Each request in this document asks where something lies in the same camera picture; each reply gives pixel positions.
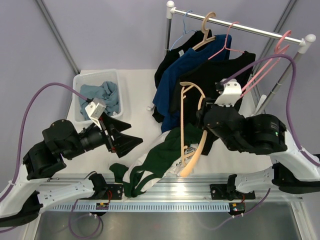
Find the light blue t-shirt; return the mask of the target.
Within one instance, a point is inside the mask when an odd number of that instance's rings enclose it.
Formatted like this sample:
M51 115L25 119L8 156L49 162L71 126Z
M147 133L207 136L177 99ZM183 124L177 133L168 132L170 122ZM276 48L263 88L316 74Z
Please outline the light blue t-shirt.
M117 115L120 112L118 86L111 81L104 81L102 85L87 85L80 87L80 94L88 99L101 99L106 105L105 112L109 116Z

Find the green and white raglan shirt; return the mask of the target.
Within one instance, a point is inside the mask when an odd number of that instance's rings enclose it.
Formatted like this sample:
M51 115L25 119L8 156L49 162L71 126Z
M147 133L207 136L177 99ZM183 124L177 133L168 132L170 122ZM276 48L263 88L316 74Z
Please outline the green and white raglan shirt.
M148 191L168 173L180 174L181 129L176 127L162 133L144 153L130 166L120 163L110 165L116 183L123 184L124 195L135 198Z

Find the pink wire hanger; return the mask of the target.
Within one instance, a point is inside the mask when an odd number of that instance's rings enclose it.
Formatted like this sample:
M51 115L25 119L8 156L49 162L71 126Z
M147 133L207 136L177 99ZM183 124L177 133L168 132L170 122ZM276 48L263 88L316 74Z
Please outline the pink wire hanger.
M208 58L208 60L211 60L212 58L214 58L215 56L219 55L221 52L223 52L224 50L227 50L227 51L231 51L231 52L237 52L237 53L244 53L244 51L240 51L240 50L236 50L236 49L232 49L230 47L228 47L227 43L228 43L228 38L229 38L229 33L230 33L230 29L232 28L233 25L235 24L238 24L239 22L238 21L235 21L233 22L227 29L227 32L226 32L226 36L225 36L225 40L224 40L224 45L223 47L217 51L215 54L213 54L212 56L210 56Z

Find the pink plastic hanger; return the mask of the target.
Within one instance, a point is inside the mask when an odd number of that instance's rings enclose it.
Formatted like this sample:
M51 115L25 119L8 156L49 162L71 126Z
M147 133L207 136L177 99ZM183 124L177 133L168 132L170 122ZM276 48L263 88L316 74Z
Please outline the pink plastic hanger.
M290 37L292 34L291 30L286 31L283 36L278 40L277 44L274 48L274 54L285 54L289 44L282 47L282 43L286 37ZM242 94L240 98L243 98L246 94L248 94L253 87L255 87L271 70L272 68L278 64L280 58L270 58L261 68L260 70L254 74L254 76L250 79L250 81L242 88Z

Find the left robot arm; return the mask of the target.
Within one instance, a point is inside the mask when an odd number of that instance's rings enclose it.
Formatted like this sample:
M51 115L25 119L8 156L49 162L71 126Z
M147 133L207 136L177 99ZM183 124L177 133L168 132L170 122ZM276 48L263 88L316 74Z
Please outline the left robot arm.
M0 194L0 226L18 227L35 220L39 214L68 201L101 200L109 189L100 173L91 173L80 182L60 189L40 191L39 186L66 168L64 159L72 160L100 146L119 158L143 142L136 136L124 134L129 123L106 115L99 117L77 132L69 120L57 120L42 131L43 141L35 144L23 157L15 183L10 192Z

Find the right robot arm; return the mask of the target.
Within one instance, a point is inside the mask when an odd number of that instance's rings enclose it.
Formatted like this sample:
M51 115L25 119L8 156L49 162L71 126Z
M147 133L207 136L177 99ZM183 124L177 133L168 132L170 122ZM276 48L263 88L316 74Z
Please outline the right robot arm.
M281 192L303 195L320 190L318 154L310 154L294 142L293 134L276 116L244 117L235 108L219 106L206 97L196 113L197 124L220 139L232 152L270 156L276 163L254 173L231 174L225 184L212 184L214 199L240 200L256 190L277 187Z

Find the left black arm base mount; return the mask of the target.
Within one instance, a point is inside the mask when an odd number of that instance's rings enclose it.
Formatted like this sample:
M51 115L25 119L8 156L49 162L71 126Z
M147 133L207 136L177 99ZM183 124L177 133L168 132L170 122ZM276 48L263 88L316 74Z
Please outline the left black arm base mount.
M123 185L122 184L109 184L107 191L101 196L91 196L89 200L122 200L123 197Z

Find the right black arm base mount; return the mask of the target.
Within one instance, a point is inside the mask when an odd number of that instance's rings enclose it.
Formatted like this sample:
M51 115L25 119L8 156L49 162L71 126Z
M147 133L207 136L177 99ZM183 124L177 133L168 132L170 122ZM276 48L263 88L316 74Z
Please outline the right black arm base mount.
M210 194L212 200L242 200L241 194L235 193L233 191L227 191L227 184L210 184Z

